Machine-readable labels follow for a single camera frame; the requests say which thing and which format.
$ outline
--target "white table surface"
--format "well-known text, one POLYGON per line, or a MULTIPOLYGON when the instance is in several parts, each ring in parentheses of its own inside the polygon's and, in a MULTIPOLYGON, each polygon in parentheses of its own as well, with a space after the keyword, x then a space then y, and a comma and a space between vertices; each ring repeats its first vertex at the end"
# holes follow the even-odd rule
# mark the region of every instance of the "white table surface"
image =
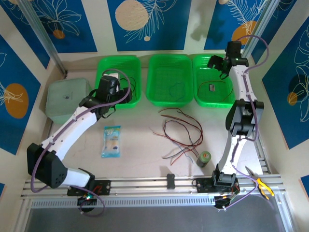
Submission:
MULTIPOLYGON (((69 72, 67 79, 83 77, 89 80, 94 87, 96 71, 69 72)), ((168 139, 153 135, 152 130, 162 132, 165 120, 158 113, 161 108, 153 106, 145 96, 147 69, 142 70, 142 98, 134 109, 117 110, 107 119, 100 119, 90 127, 71 147, 63 159, 68 168, 83 168, 98 178, 127 178, 127 177, 160 177, 168 173, 176 176, 211 175, 219 162, 227 139, 225 118, 229 109, 201 108, 195 100, 182 108, 182 110, 195 117, 204 130, 203 143, 197 147, 200 153, 207 150, 211 153, 211 161, 205 168, 195 163, 192 152, 187 155, 193 158, 194 163, 186 156, 179 158, 172 166, 169 159, 162 159, 167 154, 175 154, 179 148, 168 139), (120 157, 102 158, 104 126, 121 126, 120 157)), ((175 110, 166 111, 166 114, 184 118, 175 110)), ((61 125, 54 124, 52 133, 61 125)), ((189 143, 184 128, 175 124, 167 126, 167 132, 179 141, 189 143)), ((192 140, 199 134, 194 129, 192 140)), ((252 142, 247 142, 240 156, 238 168, 245 171, 245 165, 255 173, 263 174, 257 152, 252 142)))

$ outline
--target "beige circle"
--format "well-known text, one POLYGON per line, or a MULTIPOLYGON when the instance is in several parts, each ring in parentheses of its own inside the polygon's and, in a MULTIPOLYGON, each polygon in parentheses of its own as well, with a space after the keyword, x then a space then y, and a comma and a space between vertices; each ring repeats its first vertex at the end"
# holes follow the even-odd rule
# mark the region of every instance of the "beige circle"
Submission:
POLYGON ((15 4, 15 5, 18 4, 18 3, 17 3, 17 0, 9 0, 9 2, 10 2, 10 3, 13 3, 13 4, 15 4))
POLYGON ((227 4, 227 2, 230 0, 219 0, 219 4, 223 5, 223 4, 227 4))
POLYGON ((148 41, 150 41, 150 37, 149 37, 149 36, 145 36, 145 37, 144 37, 144 40, 145 40, 146 42, 148 42, 148 41))
POLYGON ((146 8, 136 0, 125 0, 115 11, 116 21, 124 30, 138 30, 148 22, 146 8))

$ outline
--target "gray floor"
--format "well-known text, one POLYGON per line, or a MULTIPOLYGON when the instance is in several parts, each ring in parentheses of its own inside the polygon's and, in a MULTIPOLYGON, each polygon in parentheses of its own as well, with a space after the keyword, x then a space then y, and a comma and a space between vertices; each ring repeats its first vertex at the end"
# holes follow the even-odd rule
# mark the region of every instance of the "gray floor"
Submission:
POLYGON ((281 232, 274 199, 249 196, 226 212, 213 206, 106 208, 89 218, 77 209, 32 209, 27 232, 281 232))

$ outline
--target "small package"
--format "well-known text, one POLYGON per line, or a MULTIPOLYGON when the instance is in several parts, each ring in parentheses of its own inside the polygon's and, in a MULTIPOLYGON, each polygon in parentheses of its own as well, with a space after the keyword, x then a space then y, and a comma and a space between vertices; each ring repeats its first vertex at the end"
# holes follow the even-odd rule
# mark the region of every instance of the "small package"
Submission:
POLYGON ((102 158, 120 157, 120 126, 104 127, 102 158))

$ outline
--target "floral line drawing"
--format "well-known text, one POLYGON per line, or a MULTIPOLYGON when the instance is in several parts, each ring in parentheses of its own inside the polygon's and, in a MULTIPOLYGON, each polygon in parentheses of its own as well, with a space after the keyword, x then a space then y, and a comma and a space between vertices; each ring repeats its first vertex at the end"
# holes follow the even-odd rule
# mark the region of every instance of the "floral line drawing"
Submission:
POLYGON ((167 6, 167 2, 170 0, 142 1, 125 0, 116 9, 117 23, 127 32, 126 43, 136 38, 150 41, 152 35, 160 30, 160 25, 165 23, 163 13, 171 9, 177 2, 177 0, 173 0, 172 4, 167 6))
POLYGON ((297 84, 290 91, 287 101, 291 106, 300 103, 300 122, 309 120, 309 25, 303 32, 295 52, 294 63, 297 84))
MULTIPOLYGON (((28 24, 18 5, 9 0, 2 0, 2 2, 17 19, 28 24)), ((63 39, 65 32, 79 36, 80 31, 74 23, 80 21, 82 15, 67 10, 67 0, 32 0, 30 3, 41 22, 57 39, 63 39)))
POLYGON ((278 19, 279 11, 288 11, 293 2, 294 0, 281 0, 272 16, 274 16, 275 19, 278 19))
POLYGON ((227 2, 227 5, 230 7, 232 16, 239 21, 241 26, 245 27, 246 34, 249 35, 254 28, 254 20, 261 14, 267 1, 268 0, 261 0, 260 3, 257 3, 257 0, 255 0, 251 8, 248 6, 247 0, 230 0, 227 2))
MULTIPOLYGON (((6 53, 0 53, 0 67, 4 64, 6 59, 6 53)), ((15 100, 18 102, 23 102, 22 97, 23 94, 13 94, 10 91, 6 90, 5 87, 0 82, 0 106, 3 105, 5 102, 10 102, 10 100, 15 100)))

